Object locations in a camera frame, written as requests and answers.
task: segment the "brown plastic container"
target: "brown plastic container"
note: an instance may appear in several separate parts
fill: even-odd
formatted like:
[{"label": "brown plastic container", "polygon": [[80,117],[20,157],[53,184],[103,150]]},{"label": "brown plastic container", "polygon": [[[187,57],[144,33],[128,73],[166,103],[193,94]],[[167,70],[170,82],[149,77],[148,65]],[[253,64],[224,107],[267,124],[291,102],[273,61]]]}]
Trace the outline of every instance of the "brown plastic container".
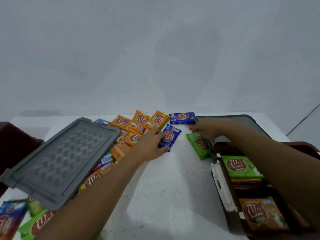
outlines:
[{"label": "brown plastic container", "polygon": [[[12,168],[44,141],[38,140],[9,122],[0,122],[0,175]],[[0,182],[0,196],[7,190]]]},{"label": "brown plastic container", "polygon": [[[317,148],[307,142],[282,142],[298,151],[306,153],[320,160],[320,153]],[[243,234],[243,231],[250,239],[317,239],[318,233],[304,233],[299,227],[297,220],[293,217],[291,211],[284,202],[282,196],[274,188],[266,185],[260,187],[257,191],[236,191],[232,186],[230,176],[221,159],[221,156],[245,156],[231,142],[217,142],[213,145],[213,161],[211,164],[214,181],[219,192],[226,220],[231,233]],[[290,232],[253,232],[246,222],[239,198],[264,198],[272,196],[279,210],[284,216]]]}]

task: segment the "right arm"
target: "right arm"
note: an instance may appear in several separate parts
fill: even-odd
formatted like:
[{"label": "right arm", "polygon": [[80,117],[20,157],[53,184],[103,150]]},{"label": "right arm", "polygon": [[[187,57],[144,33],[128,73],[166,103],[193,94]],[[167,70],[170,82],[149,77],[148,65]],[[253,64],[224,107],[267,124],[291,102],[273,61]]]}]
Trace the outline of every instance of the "right arm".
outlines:
[{"label": "right arm", "polygon": [[210,140],[227,137],[285,200],[320,230],[320,160],[230,120],[204,119],[192,131]]}]

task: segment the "red oval logo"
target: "red oval logo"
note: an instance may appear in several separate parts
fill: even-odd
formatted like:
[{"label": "red oval logo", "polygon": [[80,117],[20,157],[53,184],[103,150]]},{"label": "red oval logo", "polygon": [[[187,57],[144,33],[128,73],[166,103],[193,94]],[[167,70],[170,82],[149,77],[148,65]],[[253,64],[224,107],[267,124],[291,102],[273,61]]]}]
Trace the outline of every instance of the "red oval logo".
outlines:
[{"label": "red oval logo", "polygon": [[195,141],[197,143],[197,145],[203,149],[203,150],[209,150],[209,148],[207,147],[207,145],[204,143],[203,140],[199,139]]},{"label": "red oval logo", "polygon": [[158,114],[156,115],[154,118],[153,118],[153,121],[156,123],[156,124],[160,124],[162,121],[163,121],[163,116]]},{"label": "red oval logo", "polygon": [[228,165],[228,168],[233,171],[243,171],[246,169],[246,164],[243,159],[232,158],[229,159],[226,164]]},{"label": "red oval logo", "polygon": [[119,125],[126,125],[130,122],[130,120],[128,120],[126,118],[119,118],[115,122]]},{"label": "red oval logo", "polygon": [[187,118],[189,118],[187,113],[180,113],[177,115],[177,120],[186,120]]},{"label": "red oval logo", "polygon": [[174,133],[172,133],[170,130],[167,130],[165,132],[165,136],[163,137],[163,140],[166,142],[172,141],[174,138]]},{"label": "red oval logo", "polygon": [[0,216],[0,238],[10,229],[12,219],[13,217],[9,217],[8,215]]},{"label": "red oval logo", "polygon": [[144,117],[142,114],[138,114],[136,116],[136,121],[139,123],[139,124],[144,124],[146,122],[146,117]]},{"label": "red oval logo", "polygon": [[87,188],[88,186],[92,185],[100,176],[102,173],[99,171],[93,175],[91,175],[85,182],[85,187]]},{"label": "red oval logo", "polygon": [[40,229],[54,216],[52,211],[45,212],[31,227],[31,234],[36,236]]},{"label": "red oval logo", "polygon": [[243,208],[246,218],[252,223],[261,223],[266,221],[267,214],[262,203],[249,202]]},{"label": "red oval logo", "polygon": [[141,135],[137,135],[137,134],[133,134],[132,136],[130,136],[130,141],[132,141],[133,143],[137,143],[138,140],[140,139]]}]

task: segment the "left arm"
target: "left arm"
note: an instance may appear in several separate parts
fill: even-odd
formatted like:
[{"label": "left arm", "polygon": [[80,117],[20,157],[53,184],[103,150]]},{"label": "left arm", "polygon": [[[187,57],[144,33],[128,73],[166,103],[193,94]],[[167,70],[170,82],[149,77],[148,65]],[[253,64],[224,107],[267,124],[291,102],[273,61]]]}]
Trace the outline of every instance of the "left arm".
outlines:
[{"label": "left arm", "polygon": [[138,167],[169,150],[158,148],[164,135],[154,128],[142,136],[114,168],[56,213],[34,240],[95,240]]}]

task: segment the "hand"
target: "hand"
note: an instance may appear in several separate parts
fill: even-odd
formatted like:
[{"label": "hand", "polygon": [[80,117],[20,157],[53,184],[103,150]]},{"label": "hand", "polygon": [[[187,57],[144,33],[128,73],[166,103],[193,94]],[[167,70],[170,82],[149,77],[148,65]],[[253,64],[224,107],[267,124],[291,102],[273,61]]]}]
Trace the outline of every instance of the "hand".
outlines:
[{"label": "hand", "polygon": [[130,155],[138,157],[140,163],[160,157],[170,149],[168,146],[158,148],[158,144],[164,136],[165,133],[157,127],[152,128],[130,149]]},{"label": "hand", "polygon": [[205,118],[200,120],[192,127],[192,132],[198,132],[200,136],[214,140],[219,136],[222,136],[223,130],[233,123],[230,120]]}]

